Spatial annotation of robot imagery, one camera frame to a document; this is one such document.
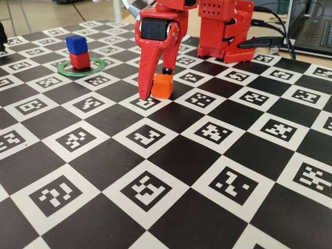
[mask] red cube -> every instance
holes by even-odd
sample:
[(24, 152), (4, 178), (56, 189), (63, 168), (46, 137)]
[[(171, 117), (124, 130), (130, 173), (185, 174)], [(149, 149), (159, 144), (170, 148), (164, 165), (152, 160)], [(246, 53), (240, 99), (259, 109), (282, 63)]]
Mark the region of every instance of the red cube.
[(78, 55), (70, 53), (69, 56), (71, 57), (72, 66), (76, 69), (83, 69), (90, 66), (89, 53), (80, 53)]

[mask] table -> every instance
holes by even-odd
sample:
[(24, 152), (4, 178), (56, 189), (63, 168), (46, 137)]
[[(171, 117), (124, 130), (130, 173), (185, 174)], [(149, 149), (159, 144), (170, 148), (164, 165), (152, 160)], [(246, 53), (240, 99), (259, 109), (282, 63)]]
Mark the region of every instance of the table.
[[(330, 248), (332, 70), (199, 59), (191, 37), (171, 98), (141, 101), (133, 29), (91, 21), (9, 39), (0, 247)], [(73, 34), (104, 71), (57, 73)]]

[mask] blue cube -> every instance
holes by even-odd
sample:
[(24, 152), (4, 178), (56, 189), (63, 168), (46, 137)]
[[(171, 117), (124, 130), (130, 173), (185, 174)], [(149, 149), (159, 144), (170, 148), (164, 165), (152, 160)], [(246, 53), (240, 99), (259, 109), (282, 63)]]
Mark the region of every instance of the blue cube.
[(78, 55), (88, 52), (88, 44), (85, 37), (74, 35), (66, 38), (69, 53)]

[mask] stacked cubes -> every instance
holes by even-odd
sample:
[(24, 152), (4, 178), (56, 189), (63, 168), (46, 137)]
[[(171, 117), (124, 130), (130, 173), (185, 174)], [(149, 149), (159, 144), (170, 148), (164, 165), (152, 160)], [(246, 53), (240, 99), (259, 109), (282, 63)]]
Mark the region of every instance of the stacked cubes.
[(90, 66), (88, 44), (85, 37), (74, 35), (66, 38), (71, 64), (76, 69), (83, 69)]

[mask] laptop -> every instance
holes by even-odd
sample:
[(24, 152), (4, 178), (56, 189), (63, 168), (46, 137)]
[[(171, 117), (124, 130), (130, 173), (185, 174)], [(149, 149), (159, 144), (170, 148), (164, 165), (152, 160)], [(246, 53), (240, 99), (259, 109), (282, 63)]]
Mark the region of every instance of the laptop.
[[(308, 5), (304, 2), (305, 0), (290, 0), (289, 3), (286, 29), (295, 51), (332, 58), (332, 19), (306, 14)], [(315, 9), (322, 16), (324, 10), (318, 4), (311, 5), (317, 6), (311, 6), (309, 12), (313, 13)]]

